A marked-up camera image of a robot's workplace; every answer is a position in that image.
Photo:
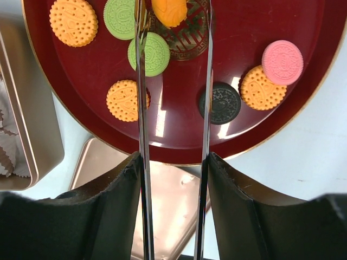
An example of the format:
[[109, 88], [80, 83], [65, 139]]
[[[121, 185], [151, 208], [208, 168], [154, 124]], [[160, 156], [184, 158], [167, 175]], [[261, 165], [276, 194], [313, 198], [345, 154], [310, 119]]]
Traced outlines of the orange fish-shaped cookie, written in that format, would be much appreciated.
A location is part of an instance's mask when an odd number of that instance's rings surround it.
[[154, 14], [167, 28], [177, 27], [187, 18], [185, 0], [152, 0], [151, 4]]

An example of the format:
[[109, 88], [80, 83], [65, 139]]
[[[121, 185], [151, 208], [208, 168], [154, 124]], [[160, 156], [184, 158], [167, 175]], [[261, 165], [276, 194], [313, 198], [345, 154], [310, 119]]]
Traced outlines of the orange biscuit cookie bottom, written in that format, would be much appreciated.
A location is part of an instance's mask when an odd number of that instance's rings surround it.
[[135, 122], [138, 120], [137, 83], [121, 80], [114, 83], [107, 92], [106, 105], [118, 120]]

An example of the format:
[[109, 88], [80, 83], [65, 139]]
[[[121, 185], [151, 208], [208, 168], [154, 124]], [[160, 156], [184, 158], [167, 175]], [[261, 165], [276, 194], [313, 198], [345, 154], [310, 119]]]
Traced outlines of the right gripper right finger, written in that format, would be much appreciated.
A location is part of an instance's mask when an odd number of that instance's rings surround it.
[[277, 192], [210, 155], [220, 259], [346, 259], [346, 195], [309, 201]]

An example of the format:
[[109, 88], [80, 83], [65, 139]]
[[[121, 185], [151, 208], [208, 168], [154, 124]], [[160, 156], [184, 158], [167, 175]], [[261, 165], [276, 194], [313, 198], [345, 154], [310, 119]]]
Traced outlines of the green sandwich cookie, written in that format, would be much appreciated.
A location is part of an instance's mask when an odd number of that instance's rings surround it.
[[119, 40], [135, 37], [134, 0], [108, 0], [104, 6], [104, 23], [112, 36]]
[[148, 32], [145, 43], [145, 75], [154, 77], [161, 74], [170, 61], [167, 42], [159, 34]]

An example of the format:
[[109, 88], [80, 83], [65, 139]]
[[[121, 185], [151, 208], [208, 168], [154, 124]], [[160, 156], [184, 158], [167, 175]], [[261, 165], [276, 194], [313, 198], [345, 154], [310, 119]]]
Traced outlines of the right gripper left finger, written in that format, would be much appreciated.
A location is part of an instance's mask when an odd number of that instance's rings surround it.
[[135, 152], [54, 199], [1, 193], [1, 259], [130, 259], [140, 193]]

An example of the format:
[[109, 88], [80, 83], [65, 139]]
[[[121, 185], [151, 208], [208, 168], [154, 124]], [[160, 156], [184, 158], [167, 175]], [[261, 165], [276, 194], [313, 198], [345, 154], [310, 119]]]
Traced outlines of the metal serving tongs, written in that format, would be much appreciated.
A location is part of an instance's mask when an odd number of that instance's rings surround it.
[[[140, 180], [142, 195], [143, 218], [143, 244], [144, 258], [154, 259], [155, 249], [153, 240], [153, 219], [150, 178], [150, 152], [147, 134], [147, 106], [146, 106], [146, 79], [145, 79], [145, 43], [149, 29], [149, 14], [145, 1], [135, 1], [135, 51], [137, 74], [137, 99], [138, 99], [138, 125], [139, 125], [139, 153], [142, 160], [140, 164]], [[203, 259], [205, 216], [207, 212], [207, 190], [210, 152], [210, 113], [213, 97], [213, 5], [208, 2], [207, 9], [208, 29], [208, 58], [207, 77], [205, 89], [204, 128], [202, 146], [202, 165], [200, 189], [198, 195], [197, 224], [195, 234], [194, 259]]]

